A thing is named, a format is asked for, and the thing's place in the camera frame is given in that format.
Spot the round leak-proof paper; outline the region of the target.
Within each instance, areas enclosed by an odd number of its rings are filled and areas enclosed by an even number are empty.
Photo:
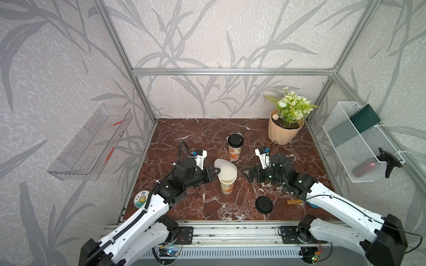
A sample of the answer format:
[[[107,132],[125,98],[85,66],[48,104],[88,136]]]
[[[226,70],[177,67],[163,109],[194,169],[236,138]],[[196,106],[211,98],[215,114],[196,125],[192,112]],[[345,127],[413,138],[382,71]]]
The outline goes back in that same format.
[[[224,159],[218,158],[214,162],[214,167],[220,169],[220,173],[218,174],[218,178],[221,182],[228,184],[232,183],[237,178],[237,167]]]

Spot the black cup lid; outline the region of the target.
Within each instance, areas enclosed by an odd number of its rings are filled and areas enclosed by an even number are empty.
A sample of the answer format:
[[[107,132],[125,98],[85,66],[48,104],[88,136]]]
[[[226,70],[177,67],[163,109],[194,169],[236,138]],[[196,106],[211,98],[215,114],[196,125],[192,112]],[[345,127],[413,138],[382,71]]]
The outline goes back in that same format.
[[[270,214],[273,210],[273,206],[272,200],[266,196],[258,197],[255,201],[255,208],[263,215]]]
[[[241,134],[233,133],[227,138],[227,143],[230,147],[239,149],[244,144],[244,138]]]

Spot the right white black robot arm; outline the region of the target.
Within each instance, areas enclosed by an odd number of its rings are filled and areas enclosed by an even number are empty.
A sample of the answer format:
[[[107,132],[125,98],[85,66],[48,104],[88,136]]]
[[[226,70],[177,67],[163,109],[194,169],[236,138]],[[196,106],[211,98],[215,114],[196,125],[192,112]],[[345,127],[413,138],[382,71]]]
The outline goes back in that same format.
[[[391,214],[384,217],[352,203],[310,175],[296,172],[285,155],[263,153],[258,158],[259,166],[242,170],[250,183],[280,185],[291,195],[344,222],[340,226],[307,215],[296,229],[300,242],[337,244],[365,256],[373,266],[401,265],[408,241],[399,218]]]

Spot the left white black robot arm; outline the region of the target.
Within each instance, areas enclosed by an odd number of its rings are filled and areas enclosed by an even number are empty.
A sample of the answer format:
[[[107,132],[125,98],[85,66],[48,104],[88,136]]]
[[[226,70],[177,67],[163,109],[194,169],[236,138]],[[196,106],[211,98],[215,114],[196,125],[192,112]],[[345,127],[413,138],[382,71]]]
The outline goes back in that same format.
[[[122,225],[99,241],[88,240],[81,248],[80,266],[131,266],[147,251],[160,244],[173,243],[179,225],[167,213],[186,194],[186,190],[213,182],[217,167],[199,167],[199,160],[185,158],[158,180],[145,205]]]

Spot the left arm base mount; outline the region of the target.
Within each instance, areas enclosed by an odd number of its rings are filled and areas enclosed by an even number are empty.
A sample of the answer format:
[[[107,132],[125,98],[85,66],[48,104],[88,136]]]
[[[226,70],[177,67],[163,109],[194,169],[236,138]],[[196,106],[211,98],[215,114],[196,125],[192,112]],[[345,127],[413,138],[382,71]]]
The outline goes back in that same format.
[[[190,245],[193,242],[194,227],[177,227],[172,229],[164,244]]]

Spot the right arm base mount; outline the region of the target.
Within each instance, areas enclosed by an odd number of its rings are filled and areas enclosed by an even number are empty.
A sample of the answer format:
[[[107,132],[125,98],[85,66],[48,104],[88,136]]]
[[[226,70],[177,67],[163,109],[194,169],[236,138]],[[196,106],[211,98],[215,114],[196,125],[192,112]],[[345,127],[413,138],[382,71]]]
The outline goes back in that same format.
[[[296,244],[307,247],[329,244],[327,241],[316,239],[308,229],[298,228],[297,226],[281,226],[278,228],[278,235],[282,238],[283,244]]]

